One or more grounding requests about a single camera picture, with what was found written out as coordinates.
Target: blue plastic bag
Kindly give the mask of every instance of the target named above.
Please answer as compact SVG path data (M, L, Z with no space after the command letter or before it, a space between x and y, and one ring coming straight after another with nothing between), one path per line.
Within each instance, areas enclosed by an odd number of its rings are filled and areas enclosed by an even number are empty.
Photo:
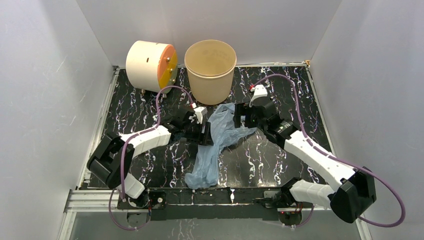
M234 103L220 104L209 117L213 146L198 146L193 172L185 175L185 183L189 188L208 188L216 185L219 177L218 157L222 150L256 131L256 127L235 128L234 109Z

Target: crumpled fabric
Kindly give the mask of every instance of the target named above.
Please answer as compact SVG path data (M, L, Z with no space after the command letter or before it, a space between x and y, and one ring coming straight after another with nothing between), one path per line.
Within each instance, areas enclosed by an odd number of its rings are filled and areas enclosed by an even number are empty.
M208 188L216 185L219 178L218 157L222 150L256 131L256 127L235 128L234 110L234 103L220 104L209 117L213 146L198 146L193 172L185 175L185 183L189 188Z

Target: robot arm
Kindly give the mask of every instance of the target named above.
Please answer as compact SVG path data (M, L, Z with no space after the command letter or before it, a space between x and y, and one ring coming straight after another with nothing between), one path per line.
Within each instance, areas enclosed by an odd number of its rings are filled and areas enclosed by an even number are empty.
M132 159L150 149L172 144L181 138L199 145L213 145L211 124L204 123L206 112L205 107L179 108L176 114L165 119L156 129L130 140L126 149L123 149L124 143L134 133L120 136L113 132L106 133L89 158L87 168L109 189L121 190L121 155L122 151L126 151L123 166L125 193L133 199L143 198L146 194L145 186L128 173Z
M273 200L285 202L288 206L296 202L308 202L331 208L339 218L353 223L376 201L374 178L328 158L332 154L309 139L314 147L325 151L327 155L317 152L307 142L308 138L304 137L300 127L280 117L276 106L267 97L264 86L257 85L252 90L254 95L250 102L235 106L236 128L241 125L241 116L245 116L245 127L261 129L270 142L301 159L327 182L310 183L295 177L281 187L281 192Z

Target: small white connector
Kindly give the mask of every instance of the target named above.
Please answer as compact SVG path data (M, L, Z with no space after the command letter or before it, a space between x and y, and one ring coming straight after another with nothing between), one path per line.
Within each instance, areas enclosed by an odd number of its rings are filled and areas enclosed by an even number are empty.
M235 189L230 189L231 190L231 195L229 196L229 198L231 199L231 204L234 203L234 190Z
M208 110L204 106L199 106L194 109L194 114L196 115L198 124L203 123L203 118L207 112Z
M253 100L255 100L257 98L260 98L260 97L266 97L266 96L268 96L268 91L264 87L264 85L262 85L262 84L256 85L255 87L253 87L252 89L250 89L250 91L251 92L254 92L254 93L253 93L252 98L250 99L249 107L252 106Z

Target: tan plastic container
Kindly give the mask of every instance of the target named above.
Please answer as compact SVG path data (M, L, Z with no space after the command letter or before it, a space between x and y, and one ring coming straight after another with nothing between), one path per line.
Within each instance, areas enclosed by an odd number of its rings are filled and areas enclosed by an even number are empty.
M223 102L230 94L237 57L223 41L204 40L187 49L184 57L193 96L206 105Z

